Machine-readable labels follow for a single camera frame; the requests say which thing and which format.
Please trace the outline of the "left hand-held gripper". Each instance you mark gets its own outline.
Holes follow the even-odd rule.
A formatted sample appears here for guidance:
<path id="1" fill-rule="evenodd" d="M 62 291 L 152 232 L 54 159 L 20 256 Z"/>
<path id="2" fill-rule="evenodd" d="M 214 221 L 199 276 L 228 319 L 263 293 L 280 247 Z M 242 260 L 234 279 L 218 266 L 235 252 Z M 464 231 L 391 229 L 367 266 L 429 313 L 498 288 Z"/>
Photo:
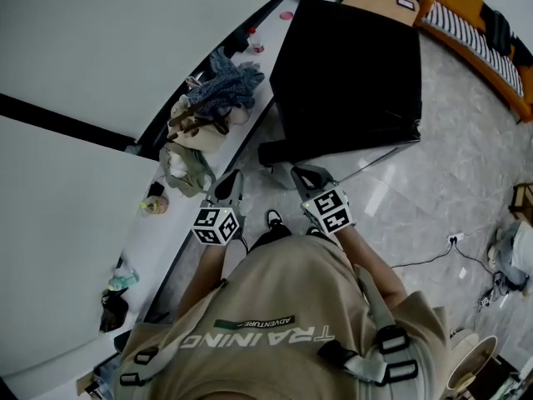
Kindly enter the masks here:
<path id="1" fill-rule="evenodd" d="M 243 186 L 240 170 L 224 174 L 210 186 L 192 224 L 192 234 L 200 244 L 226 246 L 242 235 L 244 217 L 238 207 L 219 203 L 239 203 Z"/>

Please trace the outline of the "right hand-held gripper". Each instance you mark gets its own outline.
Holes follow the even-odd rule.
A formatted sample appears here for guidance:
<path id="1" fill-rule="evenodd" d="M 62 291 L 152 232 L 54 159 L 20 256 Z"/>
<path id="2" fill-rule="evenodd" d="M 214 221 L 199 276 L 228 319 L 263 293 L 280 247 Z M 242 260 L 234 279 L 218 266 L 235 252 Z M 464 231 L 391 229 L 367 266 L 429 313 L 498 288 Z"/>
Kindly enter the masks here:
<path id="1" fill-rule="evenodd" d="M 331 236 L 355 222 L 346 192 L 323 167 L 294 166 L 291 177 L 302 200 L 301 208 L 310 221 Z"/>

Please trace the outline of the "black mini fridge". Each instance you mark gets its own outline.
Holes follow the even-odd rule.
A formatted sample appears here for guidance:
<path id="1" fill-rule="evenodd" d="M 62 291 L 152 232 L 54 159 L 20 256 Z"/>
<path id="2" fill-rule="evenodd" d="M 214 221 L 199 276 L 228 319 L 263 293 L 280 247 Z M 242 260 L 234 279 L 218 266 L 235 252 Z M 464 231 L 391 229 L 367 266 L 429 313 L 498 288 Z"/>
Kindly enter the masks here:
<path id="1" fill-rule="evenodd" d="M 421 139 L 417 30 L 339 2 L 301 0 L 270 76 L 282 140 L 263 166 Z"/>

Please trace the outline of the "person's left forearm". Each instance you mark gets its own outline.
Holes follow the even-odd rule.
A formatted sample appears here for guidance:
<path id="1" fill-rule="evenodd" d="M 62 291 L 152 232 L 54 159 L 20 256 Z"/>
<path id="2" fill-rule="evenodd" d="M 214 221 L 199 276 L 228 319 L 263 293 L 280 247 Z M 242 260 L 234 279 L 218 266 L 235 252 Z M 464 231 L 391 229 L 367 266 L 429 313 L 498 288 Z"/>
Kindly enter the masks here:
<path id="1" fill-rule="evenodd" d="M 192 280 L 189 282 L 177 308 L 175 321 L 178 321 L 198 304 L 222 280 L 227 246 L 206 246 Z"/>

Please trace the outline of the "person's right forearm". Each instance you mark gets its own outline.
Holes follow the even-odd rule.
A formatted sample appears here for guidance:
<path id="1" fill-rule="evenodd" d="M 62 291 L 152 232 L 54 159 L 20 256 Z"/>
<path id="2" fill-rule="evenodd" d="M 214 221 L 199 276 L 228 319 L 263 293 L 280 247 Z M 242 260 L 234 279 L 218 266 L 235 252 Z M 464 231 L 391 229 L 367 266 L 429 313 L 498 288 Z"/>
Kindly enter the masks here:
<path id="1" fill-rule="evenodd" d="M 393 309 L 407 298 L 406 289 L 393 269 L 371 248 L 354 226 L 335 233 L 353 267 L 365 268 L 373 278 L 386 305 Z"/>

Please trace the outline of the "olive green shoulder bag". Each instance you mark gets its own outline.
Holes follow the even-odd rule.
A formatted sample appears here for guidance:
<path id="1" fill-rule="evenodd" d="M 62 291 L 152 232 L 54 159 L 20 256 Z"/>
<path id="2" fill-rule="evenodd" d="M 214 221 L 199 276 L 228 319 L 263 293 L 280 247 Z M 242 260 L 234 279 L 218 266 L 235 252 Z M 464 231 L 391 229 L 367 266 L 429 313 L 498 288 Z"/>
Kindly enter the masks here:
<path id="1" fill-rule="evenodd" d="M 170 174 L 168 158 L 171 153 L 180 155 L 186 163 L 188 173 L 184 178 L 176 178 Z M 170 188 L 177 188 L 188 198 L 192 198 L 198 193 L 207 193 L 205 187 L 210 187 L 217 180 L 201 152 L 174 142 L 168 142 L 161 148 L 159 161 L 167 185 Z"/>

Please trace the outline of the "white crumpled cloth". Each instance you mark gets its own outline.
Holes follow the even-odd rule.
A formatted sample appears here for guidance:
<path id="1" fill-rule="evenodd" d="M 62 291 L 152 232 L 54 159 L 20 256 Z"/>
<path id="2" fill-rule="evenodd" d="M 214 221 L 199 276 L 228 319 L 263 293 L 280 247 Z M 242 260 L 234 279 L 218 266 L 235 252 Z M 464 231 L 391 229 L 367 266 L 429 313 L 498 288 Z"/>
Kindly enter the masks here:
<path id="1" fill-rule="evenodd" d="M 182 157 L 173 152 L 169 155 L 168 167 L 170 174 L 175 178 L 184 178 L 188 173 L 187 165 Z"/>

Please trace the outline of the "beige tote bag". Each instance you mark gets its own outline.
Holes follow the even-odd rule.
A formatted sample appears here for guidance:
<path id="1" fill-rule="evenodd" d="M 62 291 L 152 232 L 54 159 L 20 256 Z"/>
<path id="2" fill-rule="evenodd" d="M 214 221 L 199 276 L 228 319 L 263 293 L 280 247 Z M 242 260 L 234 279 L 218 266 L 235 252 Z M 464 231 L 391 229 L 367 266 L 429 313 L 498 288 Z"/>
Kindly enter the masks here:
<path id="1" fill-rule="evenodd" d="M 215 153 L 229 133 L 225 117 L 202 117 L 199 110 L 203 104 L 193 105 L 183 94 L 171 109 L 167 122 L 167 139 L 185 148 L 205 153 Z"/>

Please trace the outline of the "black trousers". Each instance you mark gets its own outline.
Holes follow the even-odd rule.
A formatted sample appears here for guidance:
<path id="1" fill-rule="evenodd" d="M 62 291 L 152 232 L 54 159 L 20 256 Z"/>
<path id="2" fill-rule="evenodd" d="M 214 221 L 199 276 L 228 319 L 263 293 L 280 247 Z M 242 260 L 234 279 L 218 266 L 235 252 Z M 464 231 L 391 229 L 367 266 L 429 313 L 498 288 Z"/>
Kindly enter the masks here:
<path id="1" fill-rule="evenodd" d="M 259 248 L 260 246 L 266 245 L 268 243 L 273 243 L 275 241 L 278 241 L 280 239 L 290 237 L 292 235 L 292 232 L 289 228 L 287 228 L 286 231 L 268 231 L 260 236 L 260 238 L 253 244 L 253 246 L 250 248 L 250 252 L 253 251 L 256 248 Z M 330 238 L 325 237 L 316 237 L 321 238 L 323 240 L 326 240 L 330 243 L 334 243 Z"/>

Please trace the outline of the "light cloth bag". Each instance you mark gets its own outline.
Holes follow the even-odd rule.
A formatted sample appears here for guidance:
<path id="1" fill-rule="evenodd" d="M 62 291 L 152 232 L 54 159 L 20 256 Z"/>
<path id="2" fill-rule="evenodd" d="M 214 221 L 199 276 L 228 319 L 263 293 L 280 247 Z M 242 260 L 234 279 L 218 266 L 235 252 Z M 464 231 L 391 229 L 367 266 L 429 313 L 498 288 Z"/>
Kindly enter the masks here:
<path id="1" fill-rule="evenodd" d="M 243 125 L 251 116 L 251 110 L 240 106 L 233 106 L 230 112 L 227 114 L 227 121 L 231 125 Z"/>

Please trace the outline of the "white ledge with black edge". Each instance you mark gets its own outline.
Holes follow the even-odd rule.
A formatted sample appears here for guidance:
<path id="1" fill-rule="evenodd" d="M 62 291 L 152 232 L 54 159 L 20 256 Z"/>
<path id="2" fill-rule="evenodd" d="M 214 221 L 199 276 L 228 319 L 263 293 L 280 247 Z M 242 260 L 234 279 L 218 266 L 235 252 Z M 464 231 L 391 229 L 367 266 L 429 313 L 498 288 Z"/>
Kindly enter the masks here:
<path id="1" fill-rule="evenodd" d="M 130 144 L 138 144 L 142 136 L 137 139 L 128 137 L 2 93 L 0 93 L 0 116 L 80 141 L 145 158 L 127 151 L 127 147 Z M 160 172 L 158 160 L 154 158 L 149 160 L 156 162 L 157 170 L 148 188 Z M 119 259 L 124 258 L 131 264 L 138 271 L 141 279 L 127 293 L 129 305 L 127 324 L 134 323 L 147 311 L 168 265 L 180 248 L 183 239 L 187 236 L 189 221 L 195 205 L 178 194 L 174 194 L 172 199 L 169 212 L 161 216 L 143 217 L 139 205 L 128 231 Z M 62 397 L 68 398 L 75 393 L 75 380 L 96 363 L 109 356 L 111 352 L 111 336 L 103 334 L 99 330 L 96 339 L 81 347 L 27 370 L 8 376 L 0 375 L 0 379 L 7 384 L 19 400 L 31 400 L 41 395 L 51 394 L 54 390 L 58 390 Z"/>

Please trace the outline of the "blue plaid shirt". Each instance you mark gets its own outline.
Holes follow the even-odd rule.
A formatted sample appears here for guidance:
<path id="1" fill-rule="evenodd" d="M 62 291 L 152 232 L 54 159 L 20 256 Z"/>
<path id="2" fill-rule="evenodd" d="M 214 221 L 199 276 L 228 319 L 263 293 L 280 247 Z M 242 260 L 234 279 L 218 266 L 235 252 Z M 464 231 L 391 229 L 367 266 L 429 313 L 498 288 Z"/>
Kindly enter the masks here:
<path id="1" fill-rule="evenodd" d="M 254 92 L 265 79 L 260 65 L 243 62 L 236 66 L 219 47 L 209 55 L 213 78 L 187 94 L 188 102 L 199 107 L 199 113 L 211 118 L 221 108 L 255 106 Z"/>

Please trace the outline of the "beige printed t-shirt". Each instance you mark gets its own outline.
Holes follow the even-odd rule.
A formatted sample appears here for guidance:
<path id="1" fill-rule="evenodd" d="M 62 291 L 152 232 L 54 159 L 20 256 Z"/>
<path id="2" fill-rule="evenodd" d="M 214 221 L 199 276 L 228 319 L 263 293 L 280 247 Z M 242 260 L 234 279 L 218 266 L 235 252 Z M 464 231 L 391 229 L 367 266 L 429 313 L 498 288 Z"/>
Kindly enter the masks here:
<path id="1" fill-rule="evenodd" d="M 193 332 L 208 344 L 182 349 L 148 385 L 143 400 L 439 400 L 448 378 L 449 331 L 443 309 L 420 292 L 389 308 L 421 355 L 418 377 L 383 387 L 357 380 L 318 356 L 323 342 L 281 341 L 269 333 L 314 329 L 364 358 L 379 358 L 375 319 L 356 269 L 337 238 L 284 237 L 260 246 L 228 278 Z M 191 324 L 204 297 L 172 325 L 134 327 L 116 371 L 141 350 L 165 347 Z"/>

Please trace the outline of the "grey harness with black buckles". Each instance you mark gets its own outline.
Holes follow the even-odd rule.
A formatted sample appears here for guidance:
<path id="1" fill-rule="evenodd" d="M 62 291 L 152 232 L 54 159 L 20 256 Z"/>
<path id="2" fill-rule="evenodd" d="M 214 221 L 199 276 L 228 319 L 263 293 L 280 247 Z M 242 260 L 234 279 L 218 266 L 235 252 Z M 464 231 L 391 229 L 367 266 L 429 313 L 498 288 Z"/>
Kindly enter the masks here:
<path id="1" fill-rule="evenodd" d="M 395 320 L 381 297 L 369 272 L 359 267 L 356 269 L 356 280 L 366 297 L 371 314 L 375 319 L 377 334 L 374 346 L 380 354 L 379 358 L 364 358 L 352 350 L 345 349 L 332 336 L 329 327 L 323 328 L 322 335 L 316 337 L 311 327 L 306 331 L 292 329 L 281 334 L 269 333 L 266 340 L 276 345 L 283 340 L 290 343 L 323 342 L 318 356 L 336 368 L 364 383 L 383 387 L 392 383 L 403 383 L 418 377 L 419 359 L 421 355 L 414 352 L 411 339 Z M 123 400 L 143 400 L 148 393 L 148 385 L 161 373 L 171 360 L 182 349 L 193 349 L 201 344 L 208 344 L 203 336 L 193 332 L 204 317 L 212 300 L 220 292 L 216 289 L 210 293 L 205 302 L 192 316 L 191 324 L 174 341 L 165 347 L 150 347 L 138 352 L 133 360 L 123 364 L 123 372 L 118 376 L 118 386 L 122 389 L 118 394 Z"/>

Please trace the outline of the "mint green water bottle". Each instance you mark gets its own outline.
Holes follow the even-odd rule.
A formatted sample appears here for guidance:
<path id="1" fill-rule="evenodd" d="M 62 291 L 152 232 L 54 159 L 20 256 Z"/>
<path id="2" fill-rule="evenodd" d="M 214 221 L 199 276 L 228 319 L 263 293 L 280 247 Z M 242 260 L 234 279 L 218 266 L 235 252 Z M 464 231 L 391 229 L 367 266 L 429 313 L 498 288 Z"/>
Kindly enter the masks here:
<path id="1" fill-rule="evenodd" d="M 132 271 L 128 275 L 114 276 L 108 281 L 107 289 L 111 292 L 119 292 L 129 289 L 137 284 L 139 280 L 140 277 L 136 271 Z"/>

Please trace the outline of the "black handbag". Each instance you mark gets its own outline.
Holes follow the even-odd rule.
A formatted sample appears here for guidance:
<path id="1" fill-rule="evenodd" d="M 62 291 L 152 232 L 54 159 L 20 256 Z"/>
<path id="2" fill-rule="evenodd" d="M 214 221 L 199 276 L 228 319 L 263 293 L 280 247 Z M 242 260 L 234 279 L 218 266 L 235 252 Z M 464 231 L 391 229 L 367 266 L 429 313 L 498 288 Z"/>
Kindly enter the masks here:
<path id="1" fill-rule="evenodd" d="M 99 328 L 101 333 L 112 332 L 124 324 L 129 310 L 128 303 L 122 298 L 125 292 L 125 289 L 107 291 L 102 296 L 102 316 Z"/>

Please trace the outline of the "white roller blind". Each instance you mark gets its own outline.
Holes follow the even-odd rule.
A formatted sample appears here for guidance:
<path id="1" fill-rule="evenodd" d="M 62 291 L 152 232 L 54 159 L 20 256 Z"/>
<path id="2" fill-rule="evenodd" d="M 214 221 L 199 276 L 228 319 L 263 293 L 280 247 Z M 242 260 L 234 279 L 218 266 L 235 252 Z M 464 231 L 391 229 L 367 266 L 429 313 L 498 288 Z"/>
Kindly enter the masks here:
<path id="1" fill-rule="evenodd" d="M 271 0 L 0 0 L 0 93 L 139 138 Z"/>
<path id="2" fill-rule="evenodd" d="M 0 375 L 97 338 L 157 164 L 0 116 Z"/>

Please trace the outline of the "wooden shelf rack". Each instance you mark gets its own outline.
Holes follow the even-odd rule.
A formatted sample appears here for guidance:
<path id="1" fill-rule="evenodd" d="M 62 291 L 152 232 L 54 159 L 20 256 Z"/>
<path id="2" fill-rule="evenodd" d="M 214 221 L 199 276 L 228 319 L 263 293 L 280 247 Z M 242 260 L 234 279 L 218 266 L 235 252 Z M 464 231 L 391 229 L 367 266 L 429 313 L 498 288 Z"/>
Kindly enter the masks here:
<path id="1" fill-rule="evenodd" d="M 513 187 L 509 211 L 515 219 L 533 227 L 533 182 L 520 183 Z"/>

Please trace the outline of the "striped black white cushion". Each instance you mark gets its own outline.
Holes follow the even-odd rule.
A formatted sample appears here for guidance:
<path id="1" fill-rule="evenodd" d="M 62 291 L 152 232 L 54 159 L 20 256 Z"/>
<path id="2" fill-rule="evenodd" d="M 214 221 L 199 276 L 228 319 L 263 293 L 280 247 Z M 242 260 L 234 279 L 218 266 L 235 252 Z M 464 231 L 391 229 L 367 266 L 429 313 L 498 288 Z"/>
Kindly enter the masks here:
<path id="1" fill-rule="evenodd" d="M 467 21 L 439 2 L 433 2 L 431 10 L 422 18 L 422 22 L 466 46 L 478 59 L 502 78 L 520 98 L 524 97 L 522 81 L 516 66 L 507 56 L 502 56 L 496 50 L 491 49 L 485 36 Z"/>

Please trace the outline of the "black garment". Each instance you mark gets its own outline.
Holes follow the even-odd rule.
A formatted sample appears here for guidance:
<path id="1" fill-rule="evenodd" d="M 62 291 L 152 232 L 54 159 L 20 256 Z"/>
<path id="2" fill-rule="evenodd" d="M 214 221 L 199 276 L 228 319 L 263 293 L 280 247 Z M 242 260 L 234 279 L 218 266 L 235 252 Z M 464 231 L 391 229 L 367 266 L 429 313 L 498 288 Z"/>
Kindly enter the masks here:
<path id="1" fill-rule="evenodd" d="M 480 15 L 486 25 L 485 35 L 490 48 L 518 66 L 533 66 L 533 54 L 511 31 L 511 26 L 502 13 L 492 10 L 484 3 Z"/>

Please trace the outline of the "brown cardboard box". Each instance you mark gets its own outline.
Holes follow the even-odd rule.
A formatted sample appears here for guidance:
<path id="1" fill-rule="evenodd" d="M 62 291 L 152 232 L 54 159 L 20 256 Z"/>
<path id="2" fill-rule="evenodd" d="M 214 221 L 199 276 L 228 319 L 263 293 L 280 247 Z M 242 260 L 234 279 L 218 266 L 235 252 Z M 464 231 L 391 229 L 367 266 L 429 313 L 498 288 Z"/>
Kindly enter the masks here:
<path id="1" fill-rule="evenodd" d="M 90 398 L 91 400 L 103 400 L 99 388 L 100 385 L 92 372 L 80 377 L 76 381 L 76 393 L 79 397 Z"/>

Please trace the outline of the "dark brown cabinet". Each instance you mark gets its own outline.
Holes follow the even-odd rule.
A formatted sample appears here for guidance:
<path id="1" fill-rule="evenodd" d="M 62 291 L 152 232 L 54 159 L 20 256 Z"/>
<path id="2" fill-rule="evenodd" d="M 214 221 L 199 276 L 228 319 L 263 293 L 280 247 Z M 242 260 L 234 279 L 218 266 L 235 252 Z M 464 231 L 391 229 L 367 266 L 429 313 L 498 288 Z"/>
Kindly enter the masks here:
<path id="1" fill-rule="evenodd" d="M 515 382 L 520 380 L 520 372 L 500 355 L 492 357 L 478 376 L 481 388 L 477 400 L 490 400 L 509 378 Z"/>

